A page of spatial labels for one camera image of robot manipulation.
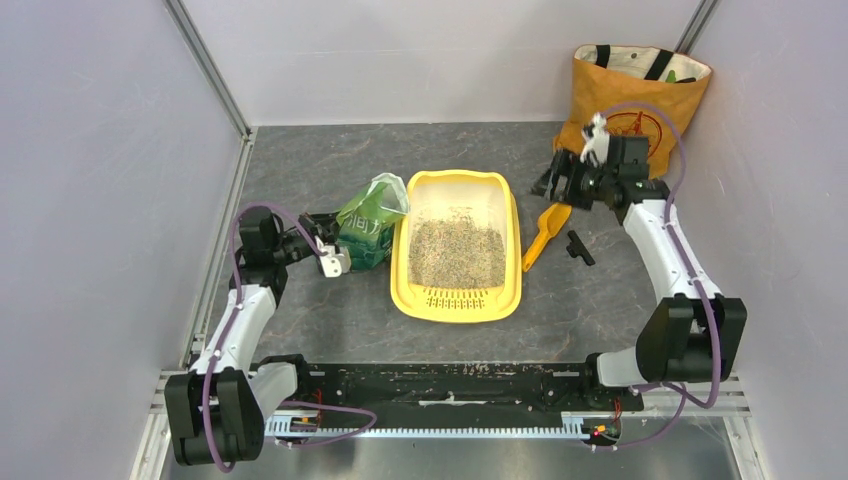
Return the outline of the small black clip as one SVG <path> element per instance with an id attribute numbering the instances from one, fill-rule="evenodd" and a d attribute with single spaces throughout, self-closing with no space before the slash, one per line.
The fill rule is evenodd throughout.
<path id="1" fill-rule="evenodd" d="M 586 245 L 582 242 L 578 233 L 575 230 L 569 230 L 567 232 L 567 237 L 569 239 L 569 243 L 566 246 L 566 251 L 570 257 L 580 258 L 585 265 L 594 266 L 596 261 L 587 249 Z"/>

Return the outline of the orange Trader Joe's bag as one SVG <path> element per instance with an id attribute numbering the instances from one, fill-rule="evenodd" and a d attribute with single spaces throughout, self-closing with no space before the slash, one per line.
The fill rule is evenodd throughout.
<path id="1" fill-rule="evenodd" d="M 649 140 L 652 178 L 664 175 L 677 137 L 704 96 L 713 70 L 684 54 L 656 47 L 585 44 L 572 60 L 569 117 L 553 149 L 578 153 L 582 128 L 599 113 L 613 135 Z"/>

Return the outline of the grey litter pile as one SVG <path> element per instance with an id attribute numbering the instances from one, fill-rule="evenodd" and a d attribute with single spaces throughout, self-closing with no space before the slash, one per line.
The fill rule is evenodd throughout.
<path id="1" fill-rule="evenodd" d="M 458 211 L 423 221 L 409 247 L 413 284 L 444 289 L 488 289 L 503 284 L 506 252 L 501 232 Z"/>

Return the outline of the yellow litter box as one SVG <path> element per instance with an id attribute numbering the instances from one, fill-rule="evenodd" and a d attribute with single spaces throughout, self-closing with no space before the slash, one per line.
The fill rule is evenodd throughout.
<path id="1" fill-rule="evenodd" d="M 522 294 L 518 209 L 506 179 L 496 172 L 453 169 L 420 171 L 407 184 L 410 211 L 394 231 L 390 293 L 404 314 L 443 323 L 473 324 L 504 319 Z M 500 235 L 504 273 L 485 288 L 444 288 L 415 281 L 411 252 L 426 222 L 461 222 Z"/>

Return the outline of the green litter bag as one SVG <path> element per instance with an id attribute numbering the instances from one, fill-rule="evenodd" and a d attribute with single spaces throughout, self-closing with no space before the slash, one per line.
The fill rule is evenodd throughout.
<path id="1" fill-rule="evenodd" d="M 372 178 L 341 208 L 338 243 L 347 249 L 352 271 L 372 270 L 390 256 L 395 225 L 409 211 L 406 185 L 392 173 Z"/>

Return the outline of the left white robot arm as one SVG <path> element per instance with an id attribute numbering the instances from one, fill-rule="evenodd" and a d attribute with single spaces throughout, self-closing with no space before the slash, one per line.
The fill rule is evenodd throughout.
<path id="1" fill-rule="evenodd" d="M 171 376 L 164 389 L 178 464 L 213 464 L 228 473 L 259 456 L 265 423 L 282 401 L 295 409 L 311 401 L 314 383 L 302 355 L 252 360 L 281 303 L 288 266 L 313 257 L 328 278 L 349 271 L 338 231 L 336 213 L 294 216 L 268 202 L 250 203 L 234 215 L 227 231 L 232 276 L 222 319 L 188 371 Z"/>

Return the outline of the orange litter scoop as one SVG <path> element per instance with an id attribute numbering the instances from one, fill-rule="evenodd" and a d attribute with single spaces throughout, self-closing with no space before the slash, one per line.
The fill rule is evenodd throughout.
<path id="1" fill-rule="evenodd" d="M 555 238 L 566 225 L 572 214 L 572 207 L 563 203 L 554 203 L 537 219 L 537 233 L 522 257 L 522 271 L 527 273 L 537 262 L 548 243 Z"/>

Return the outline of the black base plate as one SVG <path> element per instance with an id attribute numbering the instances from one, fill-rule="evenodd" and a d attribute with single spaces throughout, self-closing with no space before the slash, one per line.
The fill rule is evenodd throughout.
<path id="1" fill-rule="evenodd" d="M 565 412 L 602 417 L 640 412 L 641 397 L 603 387 L 584 363 L 312 363 L 294 401 L 331 406 L 323 428 L 556 427 Z"/>

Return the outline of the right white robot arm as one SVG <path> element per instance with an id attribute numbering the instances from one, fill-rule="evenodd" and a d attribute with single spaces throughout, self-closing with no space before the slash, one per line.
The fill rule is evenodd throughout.
<path id="1" fill-rule="evenodd" d="M 657 306 L 634 346 L 600 353 L 577 382 L 579 400 L 601 409 L 617 387 L 728 379 L 747 321 L 739 298 L 706 275 L 679 228 L 669 186 L 649 176 L 645 137 L 613 136 L 607 160 L 594 166 L 569 150 L 554 153 L 533 194 L 576 209 L 605 204 L 636 245 Z"/>

